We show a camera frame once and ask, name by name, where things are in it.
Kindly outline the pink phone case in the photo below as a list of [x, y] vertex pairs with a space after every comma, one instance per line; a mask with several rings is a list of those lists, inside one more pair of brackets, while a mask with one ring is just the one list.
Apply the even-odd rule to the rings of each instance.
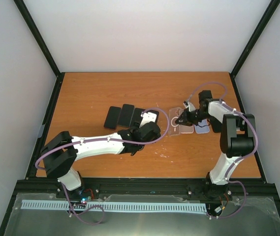
[[194, 126], [187, 126], [180, 124], [180, 133], [181, 134], [192, 134], [194, 132]]

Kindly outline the clear magsafe phone case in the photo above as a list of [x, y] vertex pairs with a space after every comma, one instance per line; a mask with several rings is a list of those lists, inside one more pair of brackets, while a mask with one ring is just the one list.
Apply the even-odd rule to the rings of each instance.
[[172, 108], [169, 110], [168, 117], [170, 121], [170, 126], [168, 129], [169, 136], [177, 136], [180, 135], [180, 126], [175, 123], [175, 121], [179, 118], [182, 113], [182, 109], [180, 107]]

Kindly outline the black phone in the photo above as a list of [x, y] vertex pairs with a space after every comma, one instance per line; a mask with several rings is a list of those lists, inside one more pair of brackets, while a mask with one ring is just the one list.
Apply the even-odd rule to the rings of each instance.
[[149, 110], [145, 112], [144, 115], [145, 115], [144, 116], [145, 121], [147, 122], [152, 121], [154, 123], [157, 123], [159, 117], [159, 111]]
[[135, 109], [134, 105], [123, 104], [121, 112], [120, 112], [120, 116], [118, 119], [119, 126], [122, 126], [122, 127], [130, 126], [134, 109]]

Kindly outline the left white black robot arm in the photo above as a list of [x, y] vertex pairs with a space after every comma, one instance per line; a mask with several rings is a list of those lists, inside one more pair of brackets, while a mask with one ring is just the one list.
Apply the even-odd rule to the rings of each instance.
[[57, 179], [68, 193], [79, 198], [85, 192], [80, 174], [72, 167], [73, 163], [92, 156], [105, 154], [136, 154], [145, 143], [161, 137], [159, 126], [150, 121], [142, 126], [120, 130], [107, 136], [77, 137], [63, 131], [41, 149], [40, 161], [48, 178]]

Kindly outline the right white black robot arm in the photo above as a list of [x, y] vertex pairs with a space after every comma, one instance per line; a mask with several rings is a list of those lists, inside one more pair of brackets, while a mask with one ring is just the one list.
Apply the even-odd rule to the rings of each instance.
[[198, 109], [189, 100], [183, 102], [185, 108], [175, 123], [193, 126], [210, 118], [220, 122], [221, 155], [215, 167], [207, 174], [202, 187], [204, 197], [214, 200], [227, 192], [227, 185], [236, 167], [256, 153], [258, 138], [255, 118], [252, 114], [243, 114], [231, 108], [221, 98], [214, 99], [209, 90], [201, 91], [198, 98]]

